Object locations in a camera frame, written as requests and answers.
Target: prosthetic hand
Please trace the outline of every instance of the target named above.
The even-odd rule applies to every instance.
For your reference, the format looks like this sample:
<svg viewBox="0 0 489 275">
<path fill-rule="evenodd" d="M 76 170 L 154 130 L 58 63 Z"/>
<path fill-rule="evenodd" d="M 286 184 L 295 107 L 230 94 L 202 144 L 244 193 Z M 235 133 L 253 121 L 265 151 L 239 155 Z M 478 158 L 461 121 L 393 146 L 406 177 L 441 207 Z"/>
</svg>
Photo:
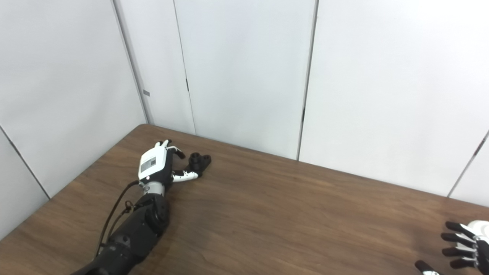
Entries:
<svg viewBox="0 0 489 275">
<path fill-rule="evenodd" d="M 158 243 L 170 223 L 169 204 L 164 195 L 173 182 L 189 181 L 201 177 L 209 166 L 211 157 L 199 153 L 190 155 L 189 164 L 183 170 L 173 170 L 173 154 L 181 159 L 184 153 L 168 146 L 171 140 L 157 142 L 155 147 L 144 153 L 139 164 L 139 180 L 130 183 L 122 192 L 102 229 L 95 258 L 91 263 L 72 275 L 127 275 L 142 262 Z M 126 208 L 114 221 L 105 244 L 102 243 L 107 225 L 124 193 L 139 185 L 143 196 L 135 204 L 126 202 Z M 119 218 L 130 216 L 113 233 Z"/>
<path fill-rule="evenodd" d="M 454 269 L 473 267 L 483 275 L 489 275 L 489 239 L 485 232 L 489 222 L 474 221 L 469 224 L 470 226 L 446 222 L 445 225 L 446 228 L 458 232 L 442 233 L 443 240 L 456 243 L 455 247 L 443 249 L 443 255 L 460 257 L 451 261 L 450 266 Z M 417 261 L 415 265 L 423 275 L 440 274 L 423 261 Z"/>
</svg>

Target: black robotic forearm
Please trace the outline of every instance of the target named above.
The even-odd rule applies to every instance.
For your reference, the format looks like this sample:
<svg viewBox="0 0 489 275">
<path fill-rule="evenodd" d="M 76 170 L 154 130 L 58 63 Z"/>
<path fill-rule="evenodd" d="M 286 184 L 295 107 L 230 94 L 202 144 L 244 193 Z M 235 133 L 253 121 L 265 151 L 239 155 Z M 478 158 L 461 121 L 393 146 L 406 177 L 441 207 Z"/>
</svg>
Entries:
<svg viewBox="0 0 489 275">
<path fill-rule="evenodd" d="M 72 275 L 127 275 L 158 243 L 170 223 L 169 214 L 165 197 L 144 195 L 102 252 Z"/>
<path fill-rule="evenodd" d="M 211 162 L 209 155 L 192 153 L 186 168 L 173 170 L 173 155 L 181 159 L 185 158 L 185 155 L 175 146 L 168 146 L 170 143 L 171 140 L 159 141 L 154 148 L 143 154 L 139 167 L 139 181 L 130 183 L 121 197 L 130 186 L 137 185 L 138 182 L 144 195 L 130 207 L 132 213 L 119 228 L 114 233 L 109 232 L 102 252 L 99 253 L 99 245 L 92 262 L 72 275 L 127 275 L 158 243 L 170 223 L 170 205 L 164 197 L 165 192 L 171 188 L 173 182 L 201 177 Z M 104 225 L 99 243 L 116 206 Z"/>
</svg>

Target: white robotic hand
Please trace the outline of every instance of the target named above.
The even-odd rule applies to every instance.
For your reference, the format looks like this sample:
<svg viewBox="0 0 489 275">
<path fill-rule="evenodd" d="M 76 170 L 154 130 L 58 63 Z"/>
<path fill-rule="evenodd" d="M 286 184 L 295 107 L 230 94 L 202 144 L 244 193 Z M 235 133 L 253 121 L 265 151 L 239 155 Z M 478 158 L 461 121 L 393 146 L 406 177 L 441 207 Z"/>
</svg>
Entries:
<svg viewBox="0 0 489 275">
<path fill-rule="evenodd" d="M 454 269 L 465 267 L 477 268 L 483 275 L 489 275 L 489 222 L 473 221 L 468 226 L 454 222 L 446 222 L 446 228 L 458 233 L 442 233 L 447 242 L 455 242 L 455 247 L 442 250 L 447 257 L 460 257 L 450 262 Z M 417 261 L 416 267 L 423 275 L 438 275 L 423 261 Z"/>
<path fill-rule="evenodd" d="M 173 154 L 180 159 L 185 154 L 175 146 L 169 146 L 172 141 L 167 139 L 159 141 L 141 156 L 139 163 L 139 180 L 145 193 L 160 193 L 164 195 L 173 182 L 189 181 L 202 176 L 204 170 L 211 163 L 209 155 L 201 156 L 192 153 L 188 166 L 183 170 L 173 170 Z"/>
</svg>

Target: label on robotic hand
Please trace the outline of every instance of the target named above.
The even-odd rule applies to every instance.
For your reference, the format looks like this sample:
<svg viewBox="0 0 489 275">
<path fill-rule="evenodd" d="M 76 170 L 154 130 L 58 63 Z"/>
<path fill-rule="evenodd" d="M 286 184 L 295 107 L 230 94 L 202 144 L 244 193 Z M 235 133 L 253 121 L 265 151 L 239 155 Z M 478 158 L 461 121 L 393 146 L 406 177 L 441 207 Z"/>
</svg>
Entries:
<svg viewBox="0 0 489 275">
<path fill-rule="evenodd" d="M 166 154 L 166 148 L 163 146 L 151 148 L 144 153 L 139 163 L 139 179 L 143 180 L 163 170 L 165 168 Z"/>
</svg>

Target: black fingertip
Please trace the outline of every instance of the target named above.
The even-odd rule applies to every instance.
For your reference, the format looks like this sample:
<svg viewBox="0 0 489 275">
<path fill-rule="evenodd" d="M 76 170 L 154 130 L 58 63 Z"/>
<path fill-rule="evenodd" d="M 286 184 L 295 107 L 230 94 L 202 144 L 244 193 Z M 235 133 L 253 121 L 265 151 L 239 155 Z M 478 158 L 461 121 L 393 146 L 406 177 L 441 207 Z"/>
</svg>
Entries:
<svg viewBox="0 0 489 275">
<path fill-rule="evenodd" d="M 465 267 L 474 267 L 474 262 L 473 261 L 467 261 L 464 259 L 458 259 L 450 262 L 450 266 L 453 269 L 460 269 L 460 268 L 465 268 Z"/>
<path fill-rule="evenodd" d="M 424 261 L 417 261 L 416 263 L 414 263 L 414 266 L 421 272 L 425 272 L 425 271 L 431 271 L 433 270 L 433 268 L 431 266 L 429 266 L 426 262 Z"/>
</svg>

